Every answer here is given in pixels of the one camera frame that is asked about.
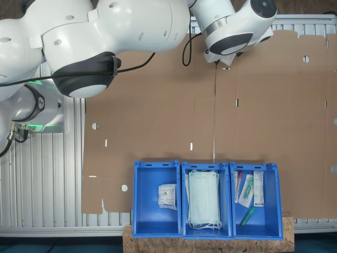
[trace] stack of surgical masks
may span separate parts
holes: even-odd
[[[220,229],[219,174],[216,171],[193,170],[185,175],[185,186],[190,227]]]

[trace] blue storage bin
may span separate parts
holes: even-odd
[[[264,172],[264,207],[256,207],[254,214],[252,214],[243,228],[240,227],[240,222],[249,209],[239,203],[235,203],[234,170],[238,172],[242,171],[239,194],[242,192],[247,174],[254,174],[254,171]],[[231,162],[230,172],[233,237],[235,239],[251,240],[283,240],[281,194],[277,165],[275,163],[245,165]],[[254,206],[254,197],[252,198],[250,208],[252,206]]]
[[[222,227],[218,229],[192,229],[189,225],[189,202],[187,199],[185,174],[192,170],[212,171],[219,173],[219,204],[220,218]],[[207,240],[231,240],[232,239],[232,220],[231,220],[231,202],[230,202],[230,180],[229,167],[227,163],[218,164],[190,164],[182,163],[182,199],[183,199],[183,238],[184,239],[207,239]]]
[[[176,184],[177,210],[159,208],[158,187]],[[139,162],[134,164],[133,237],[181,237],[180,164]]]

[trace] brown cardboard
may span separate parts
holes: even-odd
[[[336,76],[328,64],[324,37],[277,31],[217,72],[216,160],[277,163],[282,207],[296,218],[336,216]]]
[[[106,211],[129,212],[136,160],[213,161],[215,64],[205,62],[206,46],[199,37],[193,40],[191,65],[184,67],[186,42],[155,55],[144,68],[120,73],[105,92],[87,100],[83,213],[102,213],[102,199]],[[125,69],[150,55],[128,52],[118,57]],[[121,191],[124,184],[126,192]]]
[[[82,212],[102,213],[102,199],[107,211],[129,212],[135,160],[212,162],[215,136],[217,162],[278,164],[284,210],[296,218],[335,218],[337,36],[328,40],[326,48],[322,36],[276,31],[230,70],[220,63],[215,72],[198,37],[189,67],[181,64],[185,40],[146,67],[119,74],[87,100]],[[119,55],[123,69],[149,56]]]

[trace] wooden board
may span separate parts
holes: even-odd
[[[124,253],[205,253],[205,252],[293,252],[295,251],[294,218],[283,218],[283,241],[263,240],[183,240],[182,238],[142,238],[132,237],[132,227],[123,232]]]

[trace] hole in cardboard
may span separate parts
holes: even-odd
[[[128,189],[128,187],[124,184],[124,185],[122,185],[122,187],[121,187],[121,190],[122,191],[124,191],[124,192],[126,192],[127,191],[127,189]]]
[[[93,128],[94,130],[97,130],[97,129],[98,129],[98,124],[97,124],[97,123],[94,123],[94,124],[92,125],[92,128]]]
[[[308,63],[310,61],[310,57],[306,55],[305,57],[303,57],[303,61],[305,63]]]
[[[332,173],[337,173],[337,166],[336,165],[331,166],[331,172]]]

